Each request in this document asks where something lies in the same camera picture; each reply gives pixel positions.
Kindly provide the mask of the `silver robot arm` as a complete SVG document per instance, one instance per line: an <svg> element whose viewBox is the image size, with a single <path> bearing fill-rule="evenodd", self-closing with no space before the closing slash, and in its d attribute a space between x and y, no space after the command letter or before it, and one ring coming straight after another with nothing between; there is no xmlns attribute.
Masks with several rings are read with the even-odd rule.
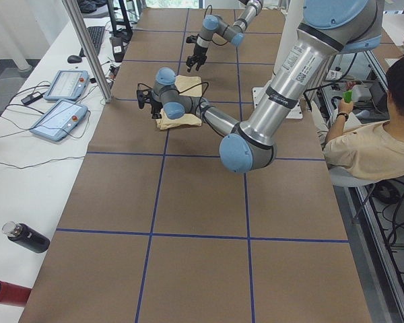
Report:
<svg viewBox="0 0 404 323"><path fill-rule="evenodd" d="M222 135L220 158L231 172L268 166L277 151L274 133L327 58L372 50L381 40L383 1L305 1L302 9L297 40L248 120L235 120L204 97L183 95L175 85L175 72L168 67L158 70L153 86L137 90L139 107L151 105L154 119L194 114L206 122Z"/></svg>
<svg viewBox="0 0 404 323"><path fill-rule="evenodd" d="M187 57L187 71L190 72L195 65L198 71L207 59L207 50L209 44L213 42L215 34L222 37L226 42L233 44L235 47L240 46L244 39L244 33L250 23L257 17L263 8L263 1L250 0L240 1L245 4L244 11L230 25L227 24L219 15L206 15L203 19L200 32L194 36L190 35L186 39L186 43L194 44L193 54Z"/></svg>

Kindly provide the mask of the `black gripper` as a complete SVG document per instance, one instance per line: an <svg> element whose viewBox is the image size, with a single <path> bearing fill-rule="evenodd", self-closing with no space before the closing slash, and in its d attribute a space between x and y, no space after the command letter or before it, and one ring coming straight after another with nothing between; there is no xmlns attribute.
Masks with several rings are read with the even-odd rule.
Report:
<svg viewBox="0 0 404 323"><path fill-rule="evenodd" d="M186 43L195 45L193 55L187 57L187 72L190 73L194 65L197 67L196 71L199 71L207 59L208 41L200 37L200 35L190 35L187 37Z"/></svg>
<svg viewBox="0 0 404 323"><path fill-rule="evenodd" d="M143 109L146 104L149 104L151 106L151 117L157 120L158 113L162 109L162 103L154 99L152 89L138 89L136 95L139 109Z"/></svg>

